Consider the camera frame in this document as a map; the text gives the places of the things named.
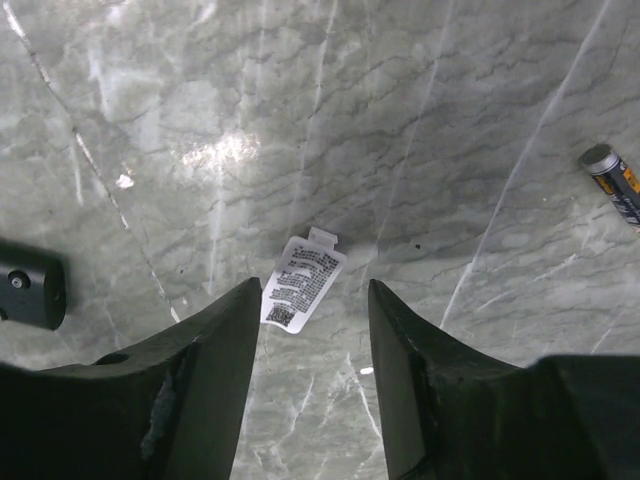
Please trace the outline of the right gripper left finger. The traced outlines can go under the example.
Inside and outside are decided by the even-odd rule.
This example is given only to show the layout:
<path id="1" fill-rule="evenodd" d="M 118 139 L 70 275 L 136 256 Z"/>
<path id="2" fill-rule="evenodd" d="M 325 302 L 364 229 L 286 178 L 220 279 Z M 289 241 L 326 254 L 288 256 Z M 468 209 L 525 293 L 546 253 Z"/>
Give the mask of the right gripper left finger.
<path id="1" fill-rule="evenodd" d="M 250 278 L 90 365 L 1 368 L 5 479 L 226 479 L 255 359 Z"/>

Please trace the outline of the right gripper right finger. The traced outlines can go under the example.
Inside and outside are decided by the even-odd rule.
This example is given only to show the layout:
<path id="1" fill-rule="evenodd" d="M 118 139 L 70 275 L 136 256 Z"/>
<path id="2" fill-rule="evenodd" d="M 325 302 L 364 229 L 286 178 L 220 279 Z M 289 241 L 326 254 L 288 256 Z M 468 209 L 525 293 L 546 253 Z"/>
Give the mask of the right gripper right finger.
<path id="1" fill-rule="evenodd" d="M 635 479 L 639 360 L 552 355 L 520 368 L 368 288 L 370 342 L 393 479 Z"/>

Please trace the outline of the remote battery cover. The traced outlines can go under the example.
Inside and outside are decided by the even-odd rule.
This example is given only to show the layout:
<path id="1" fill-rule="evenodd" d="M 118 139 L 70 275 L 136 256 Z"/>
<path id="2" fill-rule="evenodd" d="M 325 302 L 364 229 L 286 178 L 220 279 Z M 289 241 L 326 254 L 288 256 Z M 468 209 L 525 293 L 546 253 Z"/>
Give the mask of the remote battery cover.
<path id="1" fill-rule="evenodd" d="M 260 322 L 300 333 L 346 264 L 338 236 L 317 227 L 291 237 L 264 288 Z"/>

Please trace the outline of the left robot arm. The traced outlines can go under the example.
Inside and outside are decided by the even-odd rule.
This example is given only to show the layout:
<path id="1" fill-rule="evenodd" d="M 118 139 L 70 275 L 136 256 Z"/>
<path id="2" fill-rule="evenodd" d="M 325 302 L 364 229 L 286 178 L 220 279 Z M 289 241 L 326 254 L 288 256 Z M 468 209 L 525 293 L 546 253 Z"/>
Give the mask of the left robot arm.
<path id="1" fill-rule="evenodd" d="M 1 240 L 1 320 L 55 331 L 66 315 L 62 257 Z"/>

